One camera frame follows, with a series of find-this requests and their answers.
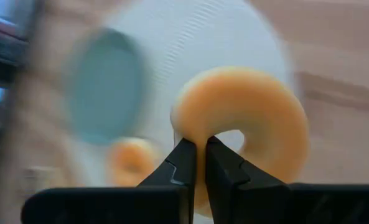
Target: donut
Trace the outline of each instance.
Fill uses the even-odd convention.
[[[307,157],[304,110],[290,89],[261,71],[220,67],[186,83],[170,114],[175,133],[197,147],[194,209],[211,216],[205,185],[209,137],[240,130],[240,156],[283,182],[298,176]]]
[[[124,138],[112,145],[109,154],[114,185],[135,187],[155,170],[157,156],[150,142]]]

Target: blue lid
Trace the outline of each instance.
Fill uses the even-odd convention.
[[[70,124],[82,141],[110,144],[139,113],[145,89],[140,54],[127,36],[104,29],[75,62],[67,87]]]

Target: wooden surface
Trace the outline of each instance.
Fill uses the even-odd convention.
[[[17,83],[17,109],[0,168],[0,223],[19,223],[29,166],[62,166],[66,54],[118,0],[48,1]],[[294,59],[310,121],[305,182],[369,182],[369,1],[252,0]],[[70,175],[64,183],[75,185]]]

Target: orange ring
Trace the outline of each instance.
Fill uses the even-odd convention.
[[[121,187],[135,187],[155,170],[156,155],[143,139],[124,138],[112,145],[112,181]]]
[[[189,81],[171,113],[177,134],[197,146],[195,211],[210,216],[205,186],[207,139],[238,129],[240,155],[283,182],[292,182],[306,160],[307,119],[292,91],[272,76],[247,68],[215,68]]]

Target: clamp jaw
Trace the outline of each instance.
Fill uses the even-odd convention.
[[[25,203],[23,224],[191,224],[197,149],[183,139],[137,187],[51,189]],[[285,184],[216,137],[206,146],[206,176],[216,224],[369,223],[369,185]]]

